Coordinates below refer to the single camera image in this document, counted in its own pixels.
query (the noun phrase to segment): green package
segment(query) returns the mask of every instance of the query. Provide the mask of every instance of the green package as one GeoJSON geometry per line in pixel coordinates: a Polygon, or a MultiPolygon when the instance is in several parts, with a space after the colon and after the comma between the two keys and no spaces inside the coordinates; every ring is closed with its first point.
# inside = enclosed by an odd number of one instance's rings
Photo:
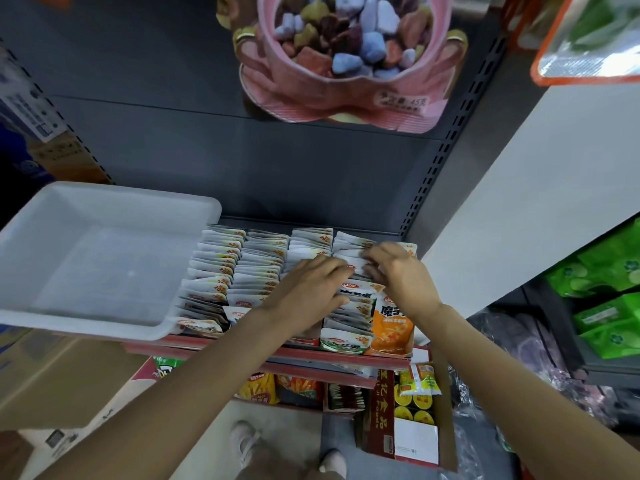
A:
{"type": "Polygon", "coordinates": [[[154,362],[156,363],[156,369],[158,370],[160,377],[165,377],[165,375],[174,370],[181,363],[184,363],[183,360],[170,359],[166,357],[154,357],[154,362]]]}
{"type": "Polygon", "coordinates": [[[604,359],[640,354],[640,321],[636,318],[601,325],[581,337],[604,359]]]}
{"type": "Polygon", "coordinates": [[[593,294],[589,290],[605,284],[596,272],[589,270],[576,258],[560,262],[545,278],[551,288],[565,298],[584,298],[593,294]]]}
{"type": "Polygon", "coordinates": [[[578,331],[583,333],[606,323],[631,318],[640,319],[640,293],[622,295],[602,305],[575,314],[573,322],[578,331]]]}
{"type": "Polygon", "coordinates": [[[617,291],[640,284],[640,219],[589,246],[577,257],[617,291]]]}

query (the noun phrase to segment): sneaker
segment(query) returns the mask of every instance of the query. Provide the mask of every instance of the sneaker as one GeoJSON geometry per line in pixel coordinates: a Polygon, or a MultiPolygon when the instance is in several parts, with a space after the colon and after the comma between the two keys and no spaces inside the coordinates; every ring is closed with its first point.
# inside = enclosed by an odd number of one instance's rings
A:
{"type": "Polygon", "coordinates": [[[240,457],[240,469],[244,470],[251,461],[252,450],[260,439],[254,427],[247,421],[238,421],[230,434],[231,451],[240,457]]]}
{"type": "Polygon", "coordinates": [[[347,459],[338,450],[331,450],[324,456],[320,468],[321,473],[335,472],[342,478],[347,478],[347,459]]]}

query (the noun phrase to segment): orange package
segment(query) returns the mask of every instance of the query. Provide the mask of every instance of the orange package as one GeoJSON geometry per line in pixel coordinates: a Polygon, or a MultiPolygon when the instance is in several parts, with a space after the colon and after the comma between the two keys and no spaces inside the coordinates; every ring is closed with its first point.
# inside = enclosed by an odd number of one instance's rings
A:
{"type": "Polygon", "coordinates": [[[276,382],[279,386],[282,386],[284,389],[288,389],[295,394],[308,397],[315,401],[322,399],[322,383],[318,381],[292,376],[276,376],[276,382]]]}
{"type": "Polygon", "coordinates": [[[383,292],[376,300],[372,324],[371,331],[376,337],[365,355],[407,357],[412,354],[413,323],[383,292]]]}
{"type": "Polygon", "coordinates": [[[235,396],[247,401],[258,401],[259,403],[278,404],[280,402],[276,395],[276,383],[273,380],[273,374],[268,372],[252,374],[235,396]]]}

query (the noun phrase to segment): gray pants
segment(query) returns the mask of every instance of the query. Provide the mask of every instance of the gray pants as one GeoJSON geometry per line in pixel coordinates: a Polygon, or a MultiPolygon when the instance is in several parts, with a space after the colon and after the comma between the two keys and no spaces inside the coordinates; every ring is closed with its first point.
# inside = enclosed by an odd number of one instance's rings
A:
{"type": "Polygon", "coordinates": [[[254,446],[249,465],[236,480],[342,480],[342,477],[335,472],[320,473],[317,469],[300,468],[260,442],[254,446]]]}

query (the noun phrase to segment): hand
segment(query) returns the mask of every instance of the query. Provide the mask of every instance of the hand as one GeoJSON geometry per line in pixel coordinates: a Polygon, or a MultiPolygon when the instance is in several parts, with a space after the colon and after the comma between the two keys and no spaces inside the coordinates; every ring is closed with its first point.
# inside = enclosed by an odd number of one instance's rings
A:
{"type": "Polygon", "coordinates": [[[427,267],[395,242],[373,246],[362,256],[377,263],[365,265],[365,271],[386,286],[385,293],[409,318],[432,317],[442,306],[427,267]]]}
{"type": "Polygon", "coordinates": [[[258,309],[270,313],[288,339],[347,304],[349,298],[336,291],[352,274],[344,259],[302,259],[258,309]]]}

